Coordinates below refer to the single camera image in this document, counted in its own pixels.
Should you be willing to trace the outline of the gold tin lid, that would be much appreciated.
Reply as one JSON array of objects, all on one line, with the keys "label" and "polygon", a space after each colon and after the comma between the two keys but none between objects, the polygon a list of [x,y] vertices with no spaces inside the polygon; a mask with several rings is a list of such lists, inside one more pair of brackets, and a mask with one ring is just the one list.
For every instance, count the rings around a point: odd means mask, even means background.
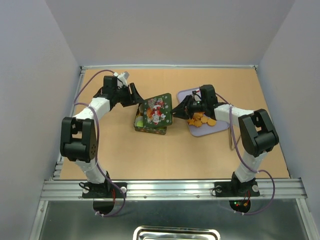
[{"label": "gold tin lid", "polygon": [[142,120],[146,128],[164,128],[173,123],[172,95],[163,93],[144,100],[142,106]]}]

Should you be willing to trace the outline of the green sandwich cookie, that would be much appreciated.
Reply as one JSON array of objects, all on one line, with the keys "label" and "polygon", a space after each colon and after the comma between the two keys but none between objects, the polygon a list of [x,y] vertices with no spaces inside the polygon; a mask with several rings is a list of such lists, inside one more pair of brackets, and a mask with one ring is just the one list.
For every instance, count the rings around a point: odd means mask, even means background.
[{"label": "green sandwich cookie", "polygon": [[139,120],[137,123],[136,123],[136,126],[137,127],[144,127],[144,123],[142,120]]}]

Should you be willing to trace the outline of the green christmas cookie tin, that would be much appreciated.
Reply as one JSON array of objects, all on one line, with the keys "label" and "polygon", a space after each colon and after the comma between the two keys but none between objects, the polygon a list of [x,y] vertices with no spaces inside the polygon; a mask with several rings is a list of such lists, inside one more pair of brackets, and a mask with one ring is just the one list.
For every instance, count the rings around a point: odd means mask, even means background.
[{"label": "green christmas cookie tin", "polygon": [[136,123],[138,121],[143,121],[143,114],[142,114],[142,105],[139,104],[136,114],[135,114],[135,118],[134,118],[134,123],[133,123],[133,127],[134,130],[136,132],[142,132],[142,133],[150,133],[150,134],[158,134],[158,135],[165,135],[167,133],[167,127],[158,127],[158,128],[154,128],[154,127],[146,127],[143,124],[143,127],[138,127],[136,126]]}]

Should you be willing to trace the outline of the steel kitchen tongs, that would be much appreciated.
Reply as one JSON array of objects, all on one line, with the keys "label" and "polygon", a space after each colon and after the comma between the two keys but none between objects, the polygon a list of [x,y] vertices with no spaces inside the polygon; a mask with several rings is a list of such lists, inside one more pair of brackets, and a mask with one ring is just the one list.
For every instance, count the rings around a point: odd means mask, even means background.
[{"label": "steel kitchen tongs", "polygon": [[235,136],[235,141],[233,139],[233,134],[231,128],[229,128],[228,131],[228,137],[229,137],[229,148],[231,151],[235,150],[236,145],[240,142],[241,140],[241,134],[239,130],[234,130],[234,136]]}]

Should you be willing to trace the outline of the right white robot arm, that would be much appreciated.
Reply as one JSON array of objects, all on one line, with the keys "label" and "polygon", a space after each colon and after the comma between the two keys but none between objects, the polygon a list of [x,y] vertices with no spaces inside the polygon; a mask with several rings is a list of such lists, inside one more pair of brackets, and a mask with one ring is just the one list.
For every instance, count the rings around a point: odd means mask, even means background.
[{"label": "right white robot arm", "polygon": [[231,192],[242,195],[248,190],[249,181],[260,172],[259,167],[267,153],[279,143],[279,136],[267,110],[246,110],[228,102],[220,102],[215,88],[205,84],[187,95],[172,111],[175,118],[191,119],[195,113],[204,113],[215,121],[229,124],[234,138],[234,127],[238,127],[244,148],[243,155],[236,149],[240,165],[230,182]]}]

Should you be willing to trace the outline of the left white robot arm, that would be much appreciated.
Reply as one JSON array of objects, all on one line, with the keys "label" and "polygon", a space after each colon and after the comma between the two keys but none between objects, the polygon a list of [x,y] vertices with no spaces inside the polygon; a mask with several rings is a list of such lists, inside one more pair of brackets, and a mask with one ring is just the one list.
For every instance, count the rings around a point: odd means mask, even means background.
[{"label": "left white robot arm", "polygon": [[87,186],[94,186],[94,191],[100,197],[111,193],[109,173],[102,169],[98,161],[100,137],[99,120],[120,103],[123,107],[141,104],[143,98],[139,95],[134,83],[127,83],[124,77],[105,76],[103,86],[93,96],[89,104],[76,101],[84,109],[72,117],[65,117],[61,125],[60,153],[74,162],[85,174]]}]

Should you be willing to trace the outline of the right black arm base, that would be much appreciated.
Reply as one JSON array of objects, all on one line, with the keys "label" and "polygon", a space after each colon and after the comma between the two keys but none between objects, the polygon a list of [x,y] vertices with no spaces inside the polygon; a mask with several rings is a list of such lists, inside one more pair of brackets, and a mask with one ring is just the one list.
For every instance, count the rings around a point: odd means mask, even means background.
[{"label": "right black arm base", "polygon": [[248,182],[232,179],[215,182],[211,195],[217,198],[235,198],[235,200],[229,200],[231,209],[247,214],[251,208],[251,197],[259,197],[260,191],[255,178]]}]

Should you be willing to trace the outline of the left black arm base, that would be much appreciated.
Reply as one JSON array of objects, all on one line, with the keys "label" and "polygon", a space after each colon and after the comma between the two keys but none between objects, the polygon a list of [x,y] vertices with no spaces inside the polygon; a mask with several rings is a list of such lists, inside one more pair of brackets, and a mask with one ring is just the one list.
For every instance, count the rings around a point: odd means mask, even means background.
[{"label": "left black arm base", "polygon": [[92,207],[95,214],[101,217],[115,216],[123,206],[116,209],[116,202],[118,199],[123,199],[127,196],[126,182],[116,182],[115,186],[112,184],[108,186],[109,182],[94,184],[90,182],[80,182],[78,185],[82,188],[82,198],[93,200]]}]

